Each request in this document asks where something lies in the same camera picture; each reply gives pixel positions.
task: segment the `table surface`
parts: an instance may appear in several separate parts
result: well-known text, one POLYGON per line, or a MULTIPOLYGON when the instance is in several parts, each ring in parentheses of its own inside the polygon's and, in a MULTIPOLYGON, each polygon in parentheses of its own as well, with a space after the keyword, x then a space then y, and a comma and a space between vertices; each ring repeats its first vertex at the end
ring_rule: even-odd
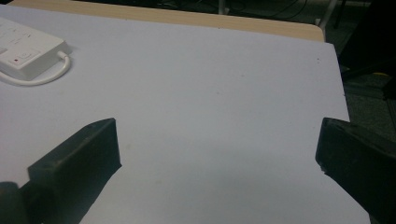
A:
POLYGON ((54 82, 0 82, 0 180, 23 185, 67 137, 115 118, 122 167, 81 223, 370 223, 315 161, 321 120, 348 120, 333 45, 24 7, 0 15, 73 50, 54 82))
POLYGON ((268 21, 144 7, 113 6, 69 0, 14 0, 9 5, 110 18, 220 27, 324 41, 320 28, 313 24, 296 22, 268 21))

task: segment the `white power strip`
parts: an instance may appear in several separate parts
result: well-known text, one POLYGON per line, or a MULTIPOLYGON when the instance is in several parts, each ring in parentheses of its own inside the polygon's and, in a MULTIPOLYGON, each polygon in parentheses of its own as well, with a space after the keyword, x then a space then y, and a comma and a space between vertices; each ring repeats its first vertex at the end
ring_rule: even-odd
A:
POLYGON ((45 84, 62 76, 70 66, 71 49, 59 37, 0 17, 0 78, 15 85, 45 84), (56 75, 32 81, 60 60, 56 75))

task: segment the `power strip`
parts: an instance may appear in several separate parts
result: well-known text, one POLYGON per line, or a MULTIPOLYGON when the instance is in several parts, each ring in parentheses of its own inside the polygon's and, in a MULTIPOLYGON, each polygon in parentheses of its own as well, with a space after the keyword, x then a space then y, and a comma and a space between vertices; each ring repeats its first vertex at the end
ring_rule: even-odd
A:
POLYGON ((69 53, 63 39, 0 17, 0 77, 6 82, 29 86, 52 81, 69 68, 69 53), (65 60, 63 71, 50 79, 31 81, 61 59, 65 60))

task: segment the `white cable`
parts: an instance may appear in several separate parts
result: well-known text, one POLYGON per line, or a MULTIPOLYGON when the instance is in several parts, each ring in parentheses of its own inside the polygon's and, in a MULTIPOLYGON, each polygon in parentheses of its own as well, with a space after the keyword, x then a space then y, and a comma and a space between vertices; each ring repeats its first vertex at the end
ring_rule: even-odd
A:
POLYGON ((38 85, 43 85, 43 84, 49 83, 49 82, 63 76, 64 73, 66 73, 67 70, 69 70, 70 65, 71 65, 70 58, 67 54, 65 54, 62 51, 58 51, 57 55, 58 55, 58 57, 60 57, 61 59, 64 60, 64 66, 62 67, 61 70, 59 70, 58 73, 56 73, 52 77, 44 78, 44 79, 37 80, 37 81, 23 81, 23 80, 19 80, 19 79, 13 78, 13 77, 9 77, 6 74, 3 74, 0 72, 0 78, 2 78, 3 80, 5 80, 6 82, 8 82, 10 84, 17 85, 17 86, 38 86, 38 85))

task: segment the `white table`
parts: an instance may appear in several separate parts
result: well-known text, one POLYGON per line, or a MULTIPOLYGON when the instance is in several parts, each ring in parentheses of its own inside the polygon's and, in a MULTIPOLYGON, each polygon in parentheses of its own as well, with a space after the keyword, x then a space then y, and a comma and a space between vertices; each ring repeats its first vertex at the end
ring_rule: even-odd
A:
POLYGON ((0 6, 64 38, 44 86, 0 83, 0 180, 99 119, 122 167, 81 223, 370 223, 315 162, 323 117, 348 120, 332 45, 0 6))

